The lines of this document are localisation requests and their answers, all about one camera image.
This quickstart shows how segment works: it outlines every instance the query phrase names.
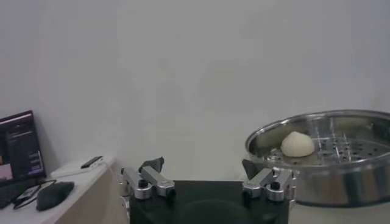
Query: black screw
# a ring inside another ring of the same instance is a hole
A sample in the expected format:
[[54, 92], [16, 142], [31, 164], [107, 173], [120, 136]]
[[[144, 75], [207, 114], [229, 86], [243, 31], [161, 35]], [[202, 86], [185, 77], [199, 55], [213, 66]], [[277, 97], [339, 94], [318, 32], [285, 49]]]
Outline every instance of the black screw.
[[139, 187], [139, 188], [145, 188], [145, 187], [147, 187], [147, 181], [146, 181], [146, 180], [140, 180], [140, 181], [138, 182], [138, 187]]
[[279, 182], [276, 182], [276, 181], [274, 181], [274, 182], [272, 182], [271, 183], [271, 189], [272, 190], [279, 190], [280, 189], [280, 183]]

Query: laptop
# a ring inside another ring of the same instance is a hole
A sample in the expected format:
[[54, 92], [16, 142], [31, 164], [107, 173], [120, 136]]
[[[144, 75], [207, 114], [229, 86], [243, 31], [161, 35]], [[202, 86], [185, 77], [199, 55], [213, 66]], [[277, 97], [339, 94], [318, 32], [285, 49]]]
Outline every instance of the laptop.
[[0, 119], [0, 209], [45, 177], [33, 112]]

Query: laptop screen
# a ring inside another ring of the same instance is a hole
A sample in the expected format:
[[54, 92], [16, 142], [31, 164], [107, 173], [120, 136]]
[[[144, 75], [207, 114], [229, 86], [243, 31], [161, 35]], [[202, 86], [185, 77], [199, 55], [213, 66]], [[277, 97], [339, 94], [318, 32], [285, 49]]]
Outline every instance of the laptop screen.
[[32, 111], [0, 119], [0, 185], [45, 175]]

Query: black cable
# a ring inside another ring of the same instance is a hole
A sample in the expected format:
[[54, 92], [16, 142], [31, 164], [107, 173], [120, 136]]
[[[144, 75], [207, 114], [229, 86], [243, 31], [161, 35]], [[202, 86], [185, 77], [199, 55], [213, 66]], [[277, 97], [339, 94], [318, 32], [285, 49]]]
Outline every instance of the black cable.
[[[40, 188], [41, 188], [43, 184], [50, 183], [50, 182], [51, 182], [51, 184], [50, 184], [49, 186], [52, 186], [53, 184], [55, 184], [55, 182], [57, 182], [57, 180], [48, 180], [48, 181], [44, 181], [44, 182], [40, 183], [39, 186], [40, 186]], [[29, 200], [29, 201], [28, 201], [27, 203], [25, 203], [25, 204], [23, 204], [23, 202], [22, 202], [22, 203], [20, 203], [20, 204], [18, 204], [18, 205], [14, 205], [14, 206], [13, 206], [13, 209], [14, 209], [14, 210], [17, 210], [17, 209], [19, 209], [19, 208], [23, 208], [23, 207], [25, 207], [25, 206], [31, 204], [32, 202], [34, 202], [36, 199], [37, 199], [37, 197], [35, 197], [35, 198]]]

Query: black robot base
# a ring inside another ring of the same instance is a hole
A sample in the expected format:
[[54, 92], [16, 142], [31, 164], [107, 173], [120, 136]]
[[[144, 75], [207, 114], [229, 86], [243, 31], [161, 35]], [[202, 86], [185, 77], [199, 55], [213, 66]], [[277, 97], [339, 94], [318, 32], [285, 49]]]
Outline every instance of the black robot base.
[[264, 192], [244, 203], [239, 181], [175, 181], [177, 195], [130, 198], [131, 224], [287, 224], [289, 201], [270, 201]]

